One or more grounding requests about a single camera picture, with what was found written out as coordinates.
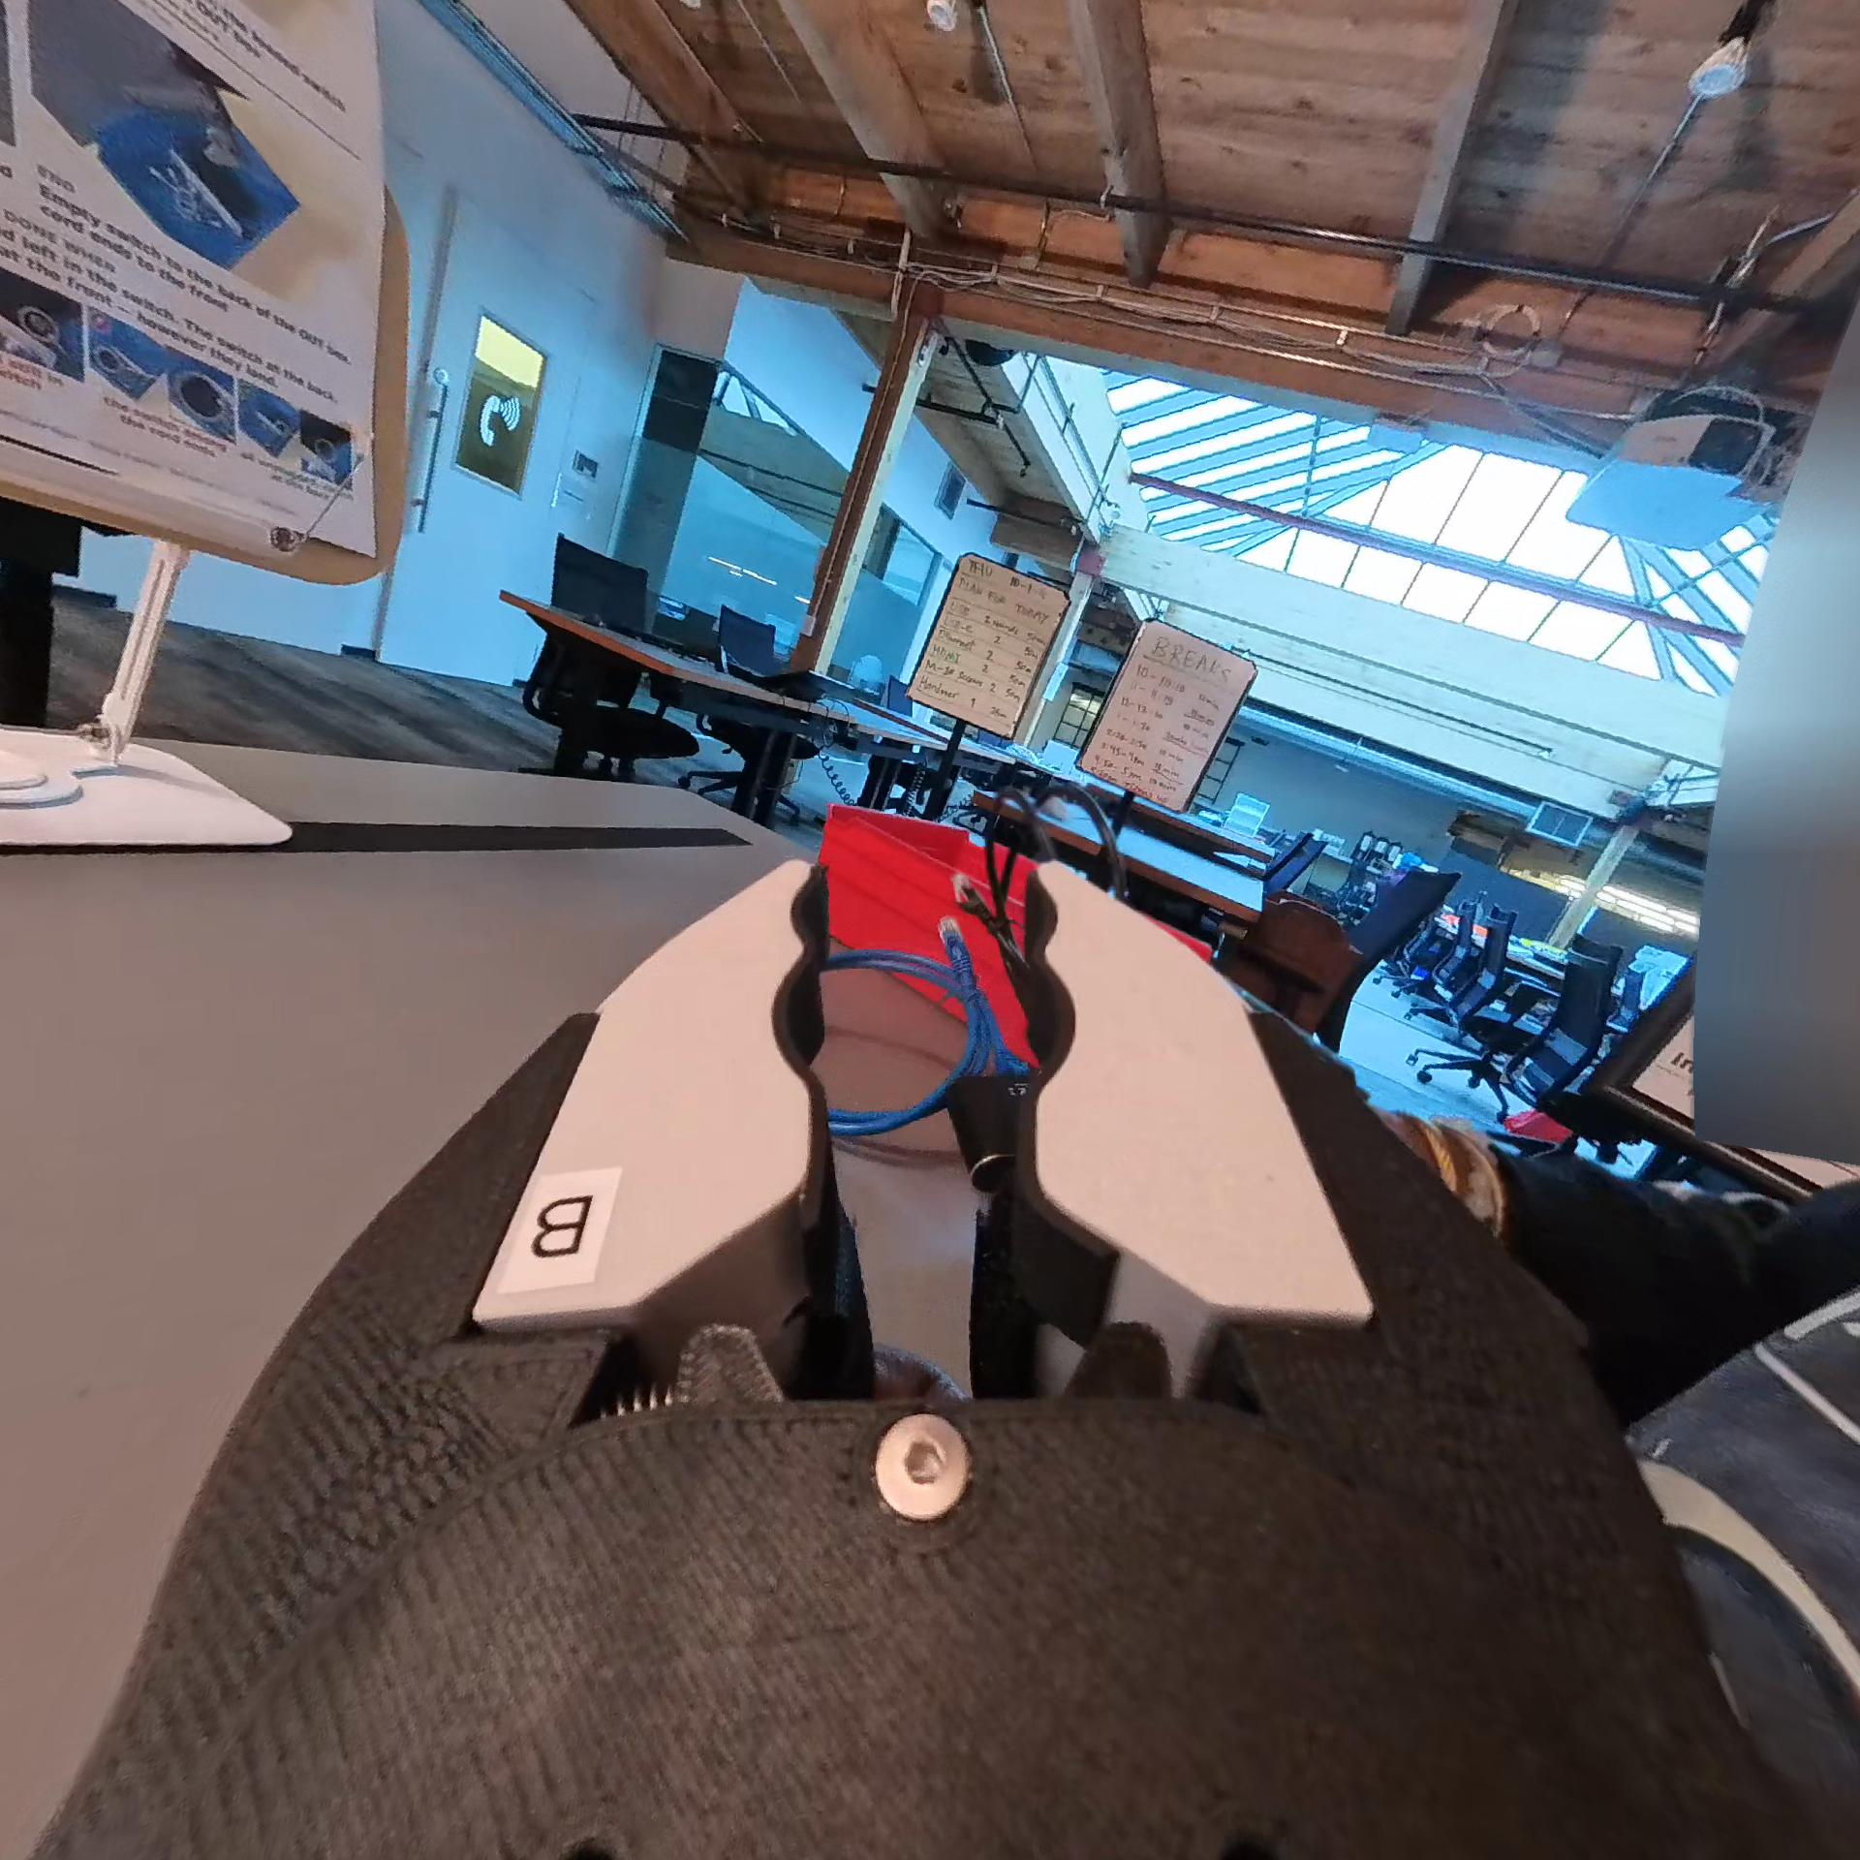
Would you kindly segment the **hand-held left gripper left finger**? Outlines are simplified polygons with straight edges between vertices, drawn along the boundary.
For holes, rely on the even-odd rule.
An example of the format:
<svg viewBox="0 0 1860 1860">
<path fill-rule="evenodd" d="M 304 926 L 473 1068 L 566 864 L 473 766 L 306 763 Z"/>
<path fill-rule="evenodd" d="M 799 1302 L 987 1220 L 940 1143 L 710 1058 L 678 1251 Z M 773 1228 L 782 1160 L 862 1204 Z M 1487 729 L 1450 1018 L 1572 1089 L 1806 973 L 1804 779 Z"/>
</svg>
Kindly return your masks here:
<svg viewBox="0 0 1860 1860">
<path fill-rule="evenodd" d="M 826 875 L 793 860 L 606 997 L 473 1324 L 615 1333 L 652 1380 L 717 1324 L 779 1380 L 874 1376 L 814 1076 L 826 945 Z"/>
</svg>

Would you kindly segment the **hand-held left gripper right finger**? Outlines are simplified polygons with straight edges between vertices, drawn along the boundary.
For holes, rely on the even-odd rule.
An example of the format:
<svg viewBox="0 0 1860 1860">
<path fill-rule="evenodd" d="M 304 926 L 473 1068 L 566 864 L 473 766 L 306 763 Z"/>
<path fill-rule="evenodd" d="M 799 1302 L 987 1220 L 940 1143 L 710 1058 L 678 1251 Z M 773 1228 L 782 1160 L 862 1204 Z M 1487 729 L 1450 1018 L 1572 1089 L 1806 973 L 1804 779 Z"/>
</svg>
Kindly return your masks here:
<svg viewBox="0 0 1860 1860">
<path fill-rule="evenodd" d="M 1268 1016 L 1068 866 L 1030 873 L 1025 964 L 1009 1263 L 1037 1349 L 1142 1327 L 1188 1389 L 1231 1327 L 1363 1330 L 1375 1305 L 1270 1070 Z"/>
</svg>

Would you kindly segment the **wooden support post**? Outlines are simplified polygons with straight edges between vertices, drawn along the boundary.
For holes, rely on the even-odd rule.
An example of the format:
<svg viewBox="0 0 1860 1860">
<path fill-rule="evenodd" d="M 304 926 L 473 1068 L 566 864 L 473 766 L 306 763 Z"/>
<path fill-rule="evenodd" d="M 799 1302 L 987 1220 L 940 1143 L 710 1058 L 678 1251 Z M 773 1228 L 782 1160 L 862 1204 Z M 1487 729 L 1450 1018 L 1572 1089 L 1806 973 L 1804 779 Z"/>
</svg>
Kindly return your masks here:
<svg viewBox="0 0 1860 1860">
<path fill-rule="evenodd" d="M 915 421 L 923 378 L 940 338 L 942 295 L 927 279 L 915 277 L 904 287 L 890 323 L 890 344 L 878 368 L 868 418 L 844 483 L 828 545 L 822 552 L 814 587 L 805 607 L 805 626 L 794 665 L 824 673 L 831 665 L 865 568 L 884 493 L 894 461 Z"/>
</svg>

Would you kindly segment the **brown leather chair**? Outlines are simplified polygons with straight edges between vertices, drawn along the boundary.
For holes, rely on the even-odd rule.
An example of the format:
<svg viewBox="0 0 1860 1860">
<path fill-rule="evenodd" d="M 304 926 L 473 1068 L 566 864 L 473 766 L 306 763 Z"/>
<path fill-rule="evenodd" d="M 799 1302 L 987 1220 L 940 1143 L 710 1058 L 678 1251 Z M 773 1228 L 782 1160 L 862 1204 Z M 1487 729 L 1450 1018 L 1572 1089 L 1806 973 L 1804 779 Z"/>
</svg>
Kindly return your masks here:
<svg viewBox="0 0 1860 1860">
<path fill-rule="evenodd" d="M 1256 921 L 1223 932 L 1216 969 L 1256 1006 L 1338 1052 L 1363 967 L 1340 918 L 1309 899 L 1268 894 Z"/>
</svg>

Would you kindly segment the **long wooden office desk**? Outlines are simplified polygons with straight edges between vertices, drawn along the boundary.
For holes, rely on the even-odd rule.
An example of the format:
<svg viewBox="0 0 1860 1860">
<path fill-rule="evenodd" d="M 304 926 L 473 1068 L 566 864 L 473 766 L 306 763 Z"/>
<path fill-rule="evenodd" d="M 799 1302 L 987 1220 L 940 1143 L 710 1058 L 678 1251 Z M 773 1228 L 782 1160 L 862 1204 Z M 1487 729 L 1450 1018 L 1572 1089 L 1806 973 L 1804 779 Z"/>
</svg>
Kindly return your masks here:
<svg viewBox="0 0 1860 1860">
<path fill-rule="evenodd" d="M 727 669 L 634 636 L 603 631 L 506 590 L 500 592 L 500 602 L 528 616 L 547 636 L 576 641 L 635 673 L 666 682 L 676 692 L 673 707 L 696 716 L 727 716 L 753 729 L 756 751 L 735 785 L 732 811 L 756 825 L 773 824 L 783 773 L 803 740 L 820 749 L 841 737 L 851 744 L 865 742 L 886 751 L 886 759 L 900 759 L 913 751 L 942 755 L 950 744 L 947 734 L 880 710 L 857 693 L 805 698 L 756 686 Z"/>
</svg>

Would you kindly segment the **group of black office chairs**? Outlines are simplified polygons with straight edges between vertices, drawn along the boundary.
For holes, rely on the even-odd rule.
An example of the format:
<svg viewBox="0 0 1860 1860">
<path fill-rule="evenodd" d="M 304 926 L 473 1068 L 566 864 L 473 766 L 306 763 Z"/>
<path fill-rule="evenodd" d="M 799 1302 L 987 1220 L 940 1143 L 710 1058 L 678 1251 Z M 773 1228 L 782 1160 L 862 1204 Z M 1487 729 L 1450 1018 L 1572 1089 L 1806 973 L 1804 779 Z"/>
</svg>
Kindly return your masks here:
<svg viewBox="0 0 1860 1860">
<path fill-rule="evenodd" d="M 1611 1037 L 1619 945 L 1533 956 L 1517 914 L 1487 897 L 1457 899 L 1457 878 L 1432 868 L 1383 875 L 1357 910 L 1323 890 L 1296 890 L 1344 932 L 1351 966 L 1318 1024 L 1318 1039 L 1341 1052 L 1351 1013 L 1383 973 L 1404 1025 L 1450 1037 L 1416 1048 L 1405 1065 L 1416 1085 L 1461 1073 L 1487 1092 L 1496 1118 L 1517 1118 L 1578 1085 Z"/>
</svg>

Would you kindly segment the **framed square marker sign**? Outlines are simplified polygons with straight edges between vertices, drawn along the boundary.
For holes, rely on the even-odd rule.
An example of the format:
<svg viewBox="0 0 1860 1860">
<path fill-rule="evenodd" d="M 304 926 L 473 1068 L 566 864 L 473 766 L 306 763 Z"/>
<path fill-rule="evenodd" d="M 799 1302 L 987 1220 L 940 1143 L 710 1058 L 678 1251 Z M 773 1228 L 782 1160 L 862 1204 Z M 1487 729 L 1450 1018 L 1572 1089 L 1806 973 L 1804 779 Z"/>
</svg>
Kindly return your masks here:
<svg viewBox="0 0 1860 1860">
<path fill-rule="evenodd" d="M 1694 969 L 1686 962 L 1574 1095 L 1574 1129 L 1610 1166 L 1645 1150 L 1643 1175 L 1671 1174 L 1700 1153 L 1692 1126 Z"/>
</svg>

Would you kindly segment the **white ceiling projector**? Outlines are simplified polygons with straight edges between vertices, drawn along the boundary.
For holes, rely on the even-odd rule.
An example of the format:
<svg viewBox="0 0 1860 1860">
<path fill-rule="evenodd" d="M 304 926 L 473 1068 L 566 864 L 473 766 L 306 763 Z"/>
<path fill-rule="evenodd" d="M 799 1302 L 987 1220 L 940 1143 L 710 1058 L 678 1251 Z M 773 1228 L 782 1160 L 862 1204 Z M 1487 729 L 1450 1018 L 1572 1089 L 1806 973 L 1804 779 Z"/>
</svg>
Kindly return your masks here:
<svg viewBox="0 0 1860 1860">
<path fill-rule="evenodd" d="M 1755 514 L 1747 490 L 1773 438 L 1750 407 L 1643 418 L 1586 478 L 1566 519 L 1627 543 L 1702 552 Z"/>
</svg>

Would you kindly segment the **instruction poster board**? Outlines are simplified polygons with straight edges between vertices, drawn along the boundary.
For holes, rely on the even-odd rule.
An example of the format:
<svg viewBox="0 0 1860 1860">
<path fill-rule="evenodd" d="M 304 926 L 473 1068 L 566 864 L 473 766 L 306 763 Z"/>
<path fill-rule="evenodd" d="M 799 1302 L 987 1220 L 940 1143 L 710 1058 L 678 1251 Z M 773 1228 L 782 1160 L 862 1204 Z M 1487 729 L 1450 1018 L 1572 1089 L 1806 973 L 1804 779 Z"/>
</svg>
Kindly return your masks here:
<svg viewBox="0 0 1860 1860">
<path fill-rule="evenodd" d="M 369 3 L 6 3 L 5 498 L 324 587 L 402 531 Z"/>
</svg>

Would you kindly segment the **red plastic bin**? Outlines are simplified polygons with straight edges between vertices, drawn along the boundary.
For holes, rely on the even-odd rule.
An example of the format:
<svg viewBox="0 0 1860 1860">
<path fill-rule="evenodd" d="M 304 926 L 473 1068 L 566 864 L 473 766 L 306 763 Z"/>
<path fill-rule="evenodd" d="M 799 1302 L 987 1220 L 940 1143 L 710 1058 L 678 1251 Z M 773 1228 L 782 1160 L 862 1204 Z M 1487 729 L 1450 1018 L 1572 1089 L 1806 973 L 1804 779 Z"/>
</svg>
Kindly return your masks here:
<svg viewBox="0 0 1860 1860">
<path fill-rule="evenodd" d="M 1014 987 L 1030 860 L 951 825 L 834 807 L 822 868 L 834 943 L 874 956 L 966 1021 L 960 1078 L 1030 1070 L 1027 1018 Z"/>
</svg>

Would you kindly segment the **white door with yellow window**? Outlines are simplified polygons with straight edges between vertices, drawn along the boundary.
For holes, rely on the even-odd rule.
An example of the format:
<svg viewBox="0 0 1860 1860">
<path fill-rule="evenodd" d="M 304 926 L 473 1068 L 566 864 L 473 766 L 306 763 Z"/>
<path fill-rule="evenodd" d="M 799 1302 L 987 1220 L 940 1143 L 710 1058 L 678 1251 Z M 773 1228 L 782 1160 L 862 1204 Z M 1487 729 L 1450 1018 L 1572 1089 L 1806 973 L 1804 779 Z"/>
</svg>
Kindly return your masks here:
<svg viewBox="0 0 1860 1860">
<path fill-rule="evenodd" d="M 425 331 L 409 509 L 376 654 L 511 684 L 535 658 L 504 592 L 549 592 L 594 297 L 528 239 L 450 190 Z"/>
</svg>

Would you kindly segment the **whiteboard with red underlines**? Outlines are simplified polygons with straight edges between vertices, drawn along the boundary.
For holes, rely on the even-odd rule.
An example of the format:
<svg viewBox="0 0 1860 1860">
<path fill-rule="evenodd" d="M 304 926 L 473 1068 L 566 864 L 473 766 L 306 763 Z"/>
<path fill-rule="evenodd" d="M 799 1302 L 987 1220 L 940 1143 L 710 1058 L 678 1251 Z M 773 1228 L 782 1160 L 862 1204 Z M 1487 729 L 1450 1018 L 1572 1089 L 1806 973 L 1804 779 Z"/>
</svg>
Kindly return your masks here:
<svg viewBox="0 0 1860 1860">
<path fill-rule="evenodd" d="M 1167 620 L 1137 626 L 1076 766 L 1182 816 L 1244 707 L 1258 667 Z"/>
</svg>

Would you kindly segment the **whiteboard with green underlines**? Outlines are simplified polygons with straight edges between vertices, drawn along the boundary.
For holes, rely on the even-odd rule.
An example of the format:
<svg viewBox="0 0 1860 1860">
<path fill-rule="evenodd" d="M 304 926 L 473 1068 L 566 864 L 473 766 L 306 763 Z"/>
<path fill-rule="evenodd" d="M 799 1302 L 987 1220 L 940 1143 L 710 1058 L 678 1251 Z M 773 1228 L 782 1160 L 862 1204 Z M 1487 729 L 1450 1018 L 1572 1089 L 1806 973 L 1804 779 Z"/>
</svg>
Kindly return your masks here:
<svg viewBox="0 0 1860 1860">
<path fill-rule="evenodd" d="M 917 707 L 1014 737 L 1042 689 L 1068 590 L 980 553 L 958 558 L 908 693 Z"/>
</svg>

